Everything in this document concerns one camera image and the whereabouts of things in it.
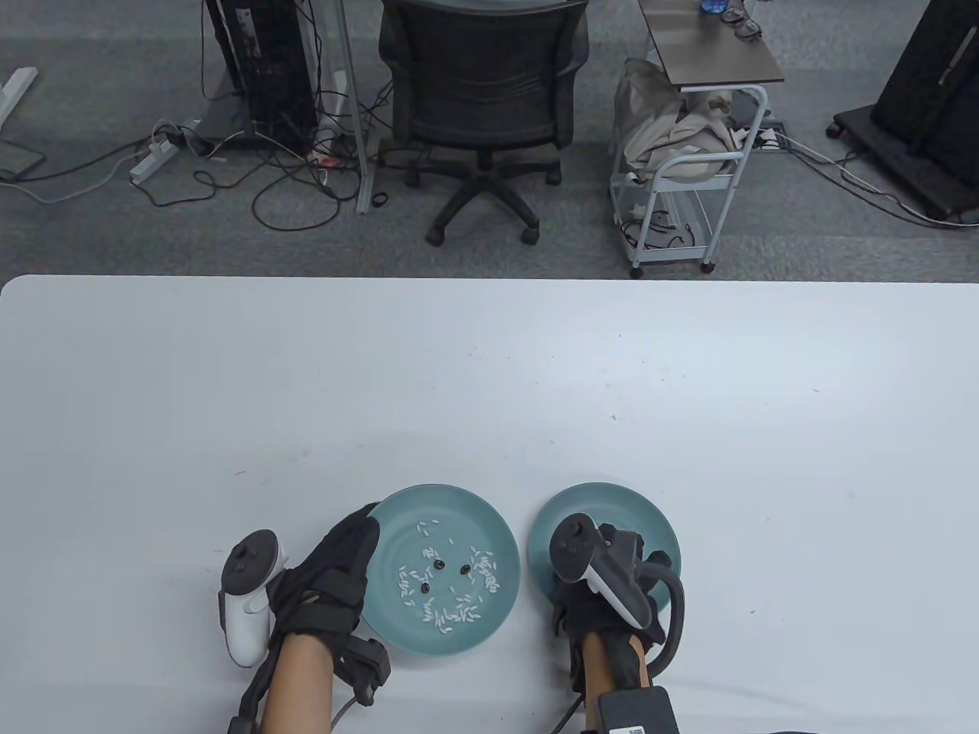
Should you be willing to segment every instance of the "dark desk top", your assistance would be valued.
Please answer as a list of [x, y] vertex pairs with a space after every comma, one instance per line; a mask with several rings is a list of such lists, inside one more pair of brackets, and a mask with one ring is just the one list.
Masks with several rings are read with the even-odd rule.
[[677, 87], [785, 81], [765, 40], [742, 41], [700, 0], [638, 0], [667, 78]]

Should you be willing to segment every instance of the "water bottle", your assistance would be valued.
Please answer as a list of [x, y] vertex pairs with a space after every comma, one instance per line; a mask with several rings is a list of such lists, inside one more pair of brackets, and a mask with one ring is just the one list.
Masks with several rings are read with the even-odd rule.
[[700, 9], [705, 13], [719, 16], [727, 10], [727, 0], [700, 0]]

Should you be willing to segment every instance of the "white vr controller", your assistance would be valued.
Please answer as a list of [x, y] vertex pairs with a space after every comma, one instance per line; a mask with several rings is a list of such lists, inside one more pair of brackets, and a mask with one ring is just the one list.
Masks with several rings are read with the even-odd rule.
[[288, 560], [275, 533], [266, 529], [238, 543], [224, 563], [217, 609], [228, 655], [241, 667], [258, 665], [265, 657], [272, 631], [265, 588]]

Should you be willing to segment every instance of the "teal plate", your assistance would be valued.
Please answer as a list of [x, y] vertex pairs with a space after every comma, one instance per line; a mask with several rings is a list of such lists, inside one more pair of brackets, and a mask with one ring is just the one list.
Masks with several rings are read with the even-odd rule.
[[[392, 494], [371, 515], [381, 525], [381, 539], [367, 567], [364, 621], [386, 642], [428, 657], [458, 655], [490, 639], [510, 614], [520, 589], [520, 550], [499, 513], [482, 497], [457, 486], [419, 484]], [[424, 555], [430, 548], [445, 563], [441, 571], [434, 558]], [[461, 572], [467, 564], [477, 565], [473, 548], [479, 551], [477, 562], [487, 559], [485, 570], [498, 584], [493, 593], [488, 577], [478, 570]], [[431, 571], [431, 588], [423, 594], [426, 570]], [[402, 573], [411, 592], [406, 597], [401, 596]], [[467, 594], [470, 601], [457, 601]], [[452, 630], [443, 633], [433, 621], [423, 621], [423, 605], [431, 600], [431, 609], [446, 616], [460, 614], [460, 604], [476, 609], [470, 610], [472, 617], [467, 615], [469, 621], [447, 619], [443, 627]]]
[[[577, 512], [590, 515], [596, 525], [609, 523], [619, 530], [638, 532], [643, 541], [643, 558], [655, 550], [664, 550], [673, 561], [674, 571], [679, 574], [679, 543], [670, 522], [656, 505], [638, 492], [618, 484], [578, 484], [552, 497], [543, 506], [527, 540], [531, 575], [537, 588], [550, 601], [554, 601], [557, 590], [557, 578], [550, 564], [551, 535], [562, 520]], [[670, 592], [662, 583], [656, 584], [650, 596], [661, 612], [670, 603]]]

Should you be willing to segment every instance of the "chair base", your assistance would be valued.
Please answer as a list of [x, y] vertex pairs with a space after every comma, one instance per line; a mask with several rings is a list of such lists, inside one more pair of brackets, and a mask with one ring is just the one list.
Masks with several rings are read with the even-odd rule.
[[438, 247], [445, 241], [445, 227], [452, 221], [464, 206], [483, 193], [492, 194], [506, 204], [514, 213], [523, 219], [526, 225], [520, 236], [525, 245], [536, 245], [540, 237], [540, 220], [527, 203], [518, 196], [517, 192], [507, 185], [507, 181], [517, 176], [529, 173], [545, 173], [549, 186], [561, 183], [561, 161], [532, 161], [508, 163], [493, 166], [491, 153], [477, 153], [476, 169], [455, 162], [412, 164], [404, 174], [404, 183], [408, 188], [416, 189], [421, 186], [421, 174], [448, 176], [462, 181], [462, 186], [452, 195], [442, 211], [432, 223], [425, 240], [432, 246]]

